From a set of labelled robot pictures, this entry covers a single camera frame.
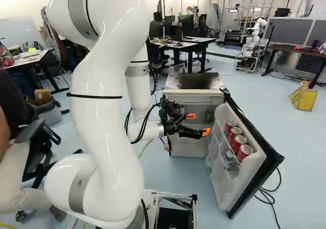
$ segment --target cardboard box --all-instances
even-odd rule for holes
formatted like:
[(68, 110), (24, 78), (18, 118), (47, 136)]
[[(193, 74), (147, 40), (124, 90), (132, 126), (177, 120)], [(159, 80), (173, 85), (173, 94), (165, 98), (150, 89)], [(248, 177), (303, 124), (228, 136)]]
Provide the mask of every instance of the cardboard box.
[(35, 90), (35, 101), (38, 104), (45, 104), (51, 101), (51, 91), (50, 90)]

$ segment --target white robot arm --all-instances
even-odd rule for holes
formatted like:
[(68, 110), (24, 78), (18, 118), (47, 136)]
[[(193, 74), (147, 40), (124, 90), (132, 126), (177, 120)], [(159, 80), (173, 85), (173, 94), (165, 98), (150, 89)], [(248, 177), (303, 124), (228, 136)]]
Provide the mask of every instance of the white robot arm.
[[(72, 117), (91, 155), (74, 154), (55, 163), (44, 191), (59, 209), (102, 229), (124, 229), (140, 207), (144, 179), (130, 142), (150, 107), (145, 40), (149, 18), (143, 0), (51, 0), (47, 16), (62, 36), (91, 47), (72, 77)], [(135, 123), (123, 126), (122, 83), (126, 79)], [(174, 103), (160, 101), (161, 122), (149, 122), (142, 139), (179, 132), (200, 138), (202, 131), (182, 126)], [(177, 121), (170, 121), (173, 116)]]

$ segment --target black desk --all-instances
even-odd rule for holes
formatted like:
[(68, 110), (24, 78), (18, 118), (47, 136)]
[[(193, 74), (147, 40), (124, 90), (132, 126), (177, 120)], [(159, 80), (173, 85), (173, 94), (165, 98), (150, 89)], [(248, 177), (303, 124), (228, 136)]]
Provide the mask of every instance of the black desk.
[(191, 37), (191, 36), (186, 36), (187, 38), (191, 39), (185, 39), (182, 38), (182, 41), (184, 42), (191, 42), (191, 43), (197, 43), (202, 46), (202, 61), (200, 65), (200, 72), (207, 72), (212, 70), (210, 67), (205, 69), (205, 61), (206, 61), (206, 49), (210, 43), (213, 43), (216, 41), (216, 38), (203, 38), (203, 37)]
[[(200, 43), (193, 43), (193, 42), (181, 42), (182, 46), (176, 46), (175, 43), (178, 43), (178, 41), (172, 41), (172, 44), (170, 43), (160, 43), (160, 42), (153, 42), (152, 44), (155, 44), (157, 46), (160, 46), (161, 49), (171, 49), (173, 50), (174, 54), (174, 64), (180, 63), (180, 52), (187, 52), (188, 53), (188, 72), (193, 72), (193, 52), (201, 50), (205, 51), (204, 54), (206, 55), (206, 47), (203, 46)], [(211, 70), (211, 68), (205, 69), (205, 61), (201, 62), (201, 68), (199, 72), (207, 72)]]
[(321, 75), (323, 69), (326, 66), (326, 55), (320, 54), (319, 52), (312, 52), (312, 51), (304, 50), (304, 49), (295, 49), (293, 45), (287, 45), (287, 44), (273, 44), (269, 47), (269, 49), (272, 50), (271, 57), (268, 61), (267, 68), (266, 68), (265, 72), (262, 74), (262, 76), (265, 76), (273, 71), (273, 69), (270, 68), (270, 66), (271, 66), (271, 63), (273, 62), (273, 59), (277, 52), (293, 52), (293, 53), (299, 53), (299, 54), (304, 54), (304, 55), (308, 55), (308, 56), (324, 58), (324, 61), (323, 61), (322, 65), (320, 66), (315, 78), (310, 82), (309, 89), (312, 89), (315, 86), (319, 76)]

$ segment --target blue floor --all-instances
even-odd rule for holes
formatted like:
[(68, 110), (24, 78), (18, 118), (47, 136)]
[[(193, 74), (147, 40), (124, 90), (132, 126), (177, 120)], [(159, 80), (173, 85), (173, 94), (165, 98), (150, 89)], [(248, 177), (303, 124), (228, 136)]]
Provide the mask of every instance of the blue floor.
[[(312, 112), (296, 110), (288, 95), (299, 84), (271, 76), (261, 77), (233, 69), (232, 59), (208, 56), (214, 72), (221, 75), (226, 87), (251, 122), (266, 140), (282, 155), (285, 161), (280, 165), (283, 182), (277, 192), (275, 209), (282, 229), (326, 228), (326, 206), (324, 205), (326, 173), (323, 171), (323, 158), (326, 156), (324, 124), (326, 123), (326, 91), (321, 89)], [(194, 72), (199, 66), (194, 64)], [(165, 78), (160, 78), (164, 85)], [(63, 80), (58, 81), (61, 87)], [(127, 114), (130, 107), (126, 87), (123, 110)], [(55, 97), (62, 108), (69, 108), (69, 99), (64, 93)], [(157, 110), (151, 114), (157, 119)], [(54, 159), (60, 159), (76, 149), (87, 147), (77, 136), (71, 121), (71, 114), (52, 126), (62, 143), (52, 148)], [(134, 145), (138, 154), (145, 142)], [(218, 209), (214, 191), (202, 159), (170, 158), (162, 143), (156, 140), (150, 144), (140, 158), (144, 171), (146, 188), (180, 194), (198, 194), (199, 228), (221, 229), (275, 229), (277, 228), (271, 207), (252, 198), (235, 219), (229, 220), (225, 212)], [(278, 176), (274, 173), (264, 184), (274, 188)], [(0, 215), (0, 221), (17, 228), (66, 229), (71, 217), (63, 223), (55, 222), (48, 212), (37, 212), (27, 223), (15, 222), (14, 214)]]

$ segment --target desk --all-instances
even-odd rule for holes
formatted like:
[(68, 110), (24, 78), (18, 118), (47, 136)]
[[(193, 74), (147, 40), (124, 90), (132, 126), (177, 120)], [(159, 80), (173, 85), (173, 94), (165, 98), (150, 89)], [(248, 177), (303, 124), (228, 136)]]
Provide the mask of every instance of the desk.
[(33, 63), (36, 63), (36, 62), (39, 62), (42, 57), (44, 57), (44, 55), (48, 52), (49, 50), (48, 49), (45, 49), (45, 50), (38, 50), (36, 51), (38, 54), (37, 55), (34, 55), (34, 56), (30, 56), (30, 57), (27, 57), (27, 58), (19, 58), (18, 60), (15, 60), (14, 64), (12, 64), (11, 66), (9, 67), (5, 67), (4, 69), (5, 70), (9, 70), (13, 67), (19, 67), (19, 66), (30, 66), (30, 64), (33, 64)]
[(309, 89), (312, 89), (315, 86), (319, 76), (321, 75), (323, 69), (326, 66), (326, 55), (320, 54), (319, 52), (310, 52), (310, 51), (306, 51), (304, 49), (294, 49), (293, 45), (287, 45), (287, 44), (273, 44), (268, 48), (272, 50), (272, 53), (271, 53), (271, 57), (267, 64), (267, 68), (266, 68), (265, 72), (262, 74), (262, 76), (265, 76), (273, 71), (273, 69), (270, 68), (270, 65), (273, 62), (273, 59), (277, 52), (293, 52), (293, 53), (299, 53), (299, 54), (308, 55), (308, 56), (324, 58), (324, 61), (323, 61), (322, 65), (320, 66), (315, 78), (310, 82)]
[[(188, 72), (193, 72), (193, 52), (197, 50), (202, 50), (203, 46), (198, 43), (192, 42), (181, 42), (182, 46), (178, 46), (178, 41), (170, 41), (171, 43), (159, 43), (153, 42), (152, 44), (160, 46), (162, 49), (171, 49), (174, 54), (174, 64), (180, 62), (179, 52), (188, 52)], [(199, 72), (205, 72), (210, 69), (205, 70), (205, 61), (201, 64), (201, 70)]]
[(19, 58), (18, 60), (15, 60), (14, 64), (3, 69), (9, 72), (21, 72), (26, 78), (26, 80), (29, 82), (33, 90), (42, 89), (43, 87), (37, 77), (33, 66), (35, 63), (39, 62), (48, 51), (48, 49), (42, 51), (38, 50), (38, 55), (27, 58)]
[(216, 41), (216, 38), (203, 38), (203, 37), (191, 37), (191, 36), (186, 36), (187, 38), (191, 39), (186, 39), (182, 38), (182, 41), (185, 42), (193, 42), (193, 43), (198, 43), (202, 45), (202, 59), (201, 59), (201, 65), (200, 65), (200, 71), (201, 72), (207, 72), (209, 70), (212, 70), (210, 67), (205, 69), (205, 61), (206, 61), (206, 49), (210, 43), (213, 43)]

